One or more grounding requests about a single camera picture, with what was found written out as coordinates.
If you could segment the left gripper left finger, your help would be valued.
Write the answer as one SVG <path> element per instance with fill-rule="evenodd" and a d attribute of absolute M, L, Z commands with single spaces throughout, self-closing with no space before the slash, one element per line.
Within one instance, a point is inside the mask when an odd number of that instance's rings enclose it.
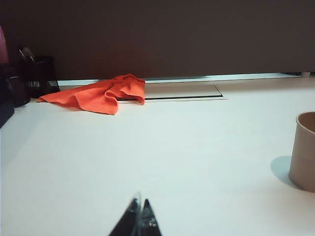
<path fill-rule="evenodd" d="M 142 196 L 136 192 L 109 236 L 137 236 L 141 208 Z"/>

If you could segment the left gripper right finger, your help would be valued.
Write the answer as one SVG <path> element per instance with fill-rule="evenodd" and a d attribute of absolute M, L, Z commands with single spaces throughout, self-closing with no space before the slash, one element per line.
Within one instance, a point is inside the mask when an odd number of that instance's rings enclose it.
<path fill-rule="evenodd" d="M 144 201 L 144 206 L 140 218 L 141 236 L 162 236 L 157 219 L 148 199 Z"/>

